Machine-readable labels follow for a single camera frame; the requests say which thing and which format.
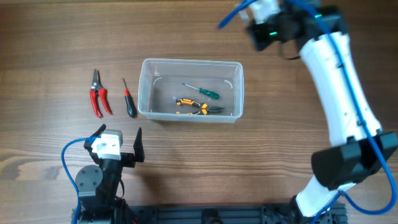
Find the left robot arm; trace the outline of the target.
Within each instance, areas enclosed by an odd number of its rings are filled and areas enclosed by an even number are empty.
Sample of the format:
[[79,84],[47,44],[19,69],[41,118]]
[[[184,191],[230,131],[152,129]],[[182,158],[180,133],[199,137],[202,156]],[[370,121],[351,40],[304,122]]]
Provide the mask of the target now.
[[133,152],[121,152],[123,133],[102,125],[84,139],[83,147],[94,164],[78,171],[73,183],[77,188],[78,205],[72,211],[72,223],[138,223],[125,199],[117,195],[118,187],[125,191],[122,181],[124,168],[144,162],[142,129],[137,131]]

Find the green handled screwdriver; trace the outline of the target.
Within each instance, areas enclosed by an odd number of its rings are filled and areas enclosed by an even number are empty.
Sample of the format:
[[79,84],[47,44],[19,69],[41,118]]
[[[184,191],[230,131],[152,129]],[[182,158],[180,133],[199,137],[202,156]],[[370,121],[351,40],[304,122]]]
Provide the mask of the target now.
[[206,95],[206,96],[209,96],[212,99],[218,100],[220,98],[220,95],[218,93],[214,92],[214,91],[206,90],[206,89],[203,89],[203,88],[197,88],[197,87],[185,84],[185,83],[182,83],[182,84],[187,86],[187,87],[189,87],[189,88],[193,88],[194,90],[198,90],[199,93],[201,93],[203,95]]

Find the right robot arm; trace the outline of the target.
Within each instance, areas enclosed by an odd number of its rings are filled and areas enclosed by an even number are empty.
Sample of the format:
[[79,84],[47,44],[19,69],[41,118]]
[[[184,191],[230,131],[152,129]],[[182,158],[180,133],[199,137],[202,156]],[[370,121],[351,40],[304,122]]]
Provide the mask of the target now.
[[337,6],[319,1],[249,1],[247,30],[257,50],[296,43],[316,86],[331,148],[312,154],[313,177],[289,205],[290,223],[314,223],[348,189],[380,169],[397,149],[364,96],[351,57],[349,35]]

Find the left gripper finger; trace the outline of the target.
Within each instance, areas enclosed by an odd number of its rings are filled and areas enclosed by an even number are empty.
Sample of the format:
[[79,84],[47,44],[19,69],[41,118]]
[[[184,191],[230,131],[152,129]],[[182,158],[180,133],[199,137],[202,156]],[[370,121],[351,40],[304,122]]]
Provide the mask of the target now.
[[144,162],[145,154],[142,143],[142,128],[139,128],[137,131],[137,135],[133,144],[133,149],[134,149],[134,160],[136,162]]
[[101,133],[106,129],[106,125],[102,124],[97,131],[95,131],[90,138],[98,138],[100,137]]

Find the orange black needle-nose pliers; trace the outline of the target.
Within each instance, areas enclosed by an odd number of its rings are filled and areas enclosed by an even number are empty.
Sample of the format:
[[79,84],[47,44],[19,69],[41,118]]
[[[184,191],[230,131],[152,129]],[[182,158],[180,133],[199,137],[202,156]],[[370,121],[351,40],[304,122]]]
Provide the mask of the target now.
[[197,111],[189,113],[190,115],[209,115],[215,113],[222,113],[225,110],[225,108],[223,107],[209,106],[206,103],[199,103],[197,101],[188,98],[178,98],[176,99],[176,104],[179,106],[190,105],[195,108],[198,108]]

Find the red handled pruning shears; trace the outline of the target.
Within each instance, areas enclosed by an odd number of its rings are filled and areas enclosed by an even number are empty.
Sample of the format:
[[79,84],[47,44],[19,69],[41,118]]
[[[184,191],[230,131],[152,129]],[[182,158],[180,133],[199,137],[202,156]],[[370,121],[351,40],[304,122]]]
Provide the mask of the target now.
[[111,111],[111,108],[109,106],[108,99],[107,99],[107,89],[104,88],[100,82],[99,71],[97,69],[94,69],[93,79],[92,79],[91,88],[90,88],[90,102],[91,102],[94,114],[98,118],[102,118],[103,115],[99,109],[98,99],[101,100],[105,111],[108,114],[112,114],[113,112]]

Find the black red screwdriver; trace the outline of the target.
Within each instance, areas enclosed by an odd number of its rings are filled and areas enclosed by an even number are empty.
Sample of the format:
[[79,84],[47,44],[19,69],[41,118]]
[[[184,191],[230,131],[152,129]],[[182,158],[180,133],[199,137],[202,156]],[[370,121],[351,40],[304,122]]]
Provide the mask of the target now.
[[124,99],[125,99],[125,102],[126,102],[127,113],[128,113],[128,115],[131,118],[135,118],[137,116],[137,110],[136,110],[136,107],[134,105],[134,101],[133,101],[132,96],[131,96],[131,94],[130,94],[130,92],[128,90],[128,87],[127,87],[125,79],[122,78],[122,80],[123,80],[124,87],[125,87]]

